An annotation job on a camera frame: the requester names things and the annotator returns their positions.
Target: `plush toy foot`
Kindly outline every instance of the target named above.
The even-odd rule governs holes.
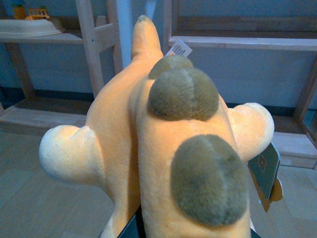
[[[99,142],[87,126],[61,125],[50,129],[41,141],[39,159],[53,178],[105,188]]]
[[[260,154],[271,142],[274,121],[271,114],[257,103],[246,103],[228,109],[228,116],[243,162]]]

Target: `fuzzy gray spot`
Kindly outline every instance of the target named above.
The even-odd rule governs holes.
[[[193,221],[211,227],[233,224],[247,209],[246,169],[220,137],[194,136],[175,153],[171,192],[176,206]]]
[[[162,73],[150,89],[148,110],[164,120],[206,121],[218,110],[219,95],[211,79],[196,68]]]
[[[161,58],[152,68],[149,79],[157,79],[163,72],[170,69],[193,67],[192,62],[184,56],[173,55]]]

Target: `shelf board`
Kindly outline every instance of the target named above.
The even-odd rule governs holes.
[[[43,135],[58,125],[82,127],[91,102],[66,99],[25,99],[4,110],[0,130]]]
[[[281,156],[281,165],[314,168],[317,149],[293,117],[273,116],[275,132],[272,143]]]
[[[178,38],[189,47],[317,51],[317,39],[290,38],[172,36],[168,41],[169,46],[172,46]]]
[[[33,44],[83,44],[80,30],[67,30],[65,33],[36,37],[0,37],[0,43]]]

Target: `orange plush toy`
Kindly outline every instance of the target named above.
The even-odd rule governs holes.
[[[247,238],[243,162],[273,131],[265,108],[229,109],[188,59],[163,57],[153,23],[141,16],[131,64],[99,93],[83,128],[45,134],[40,161],[49,175],[95,184],[113,200],[103,238],[117,237],[140,202],[149,238]]]

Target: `tiled floor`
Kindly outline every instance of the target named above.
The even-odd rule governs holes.
[[[97,238],[112,202],[101,189],[54,181],[38,161],[41,137],[0,131],[0,238]],[[317,234],[317,171],[281,166],[284,198],[265,213],[250,178],[251,217],[262,238]]]

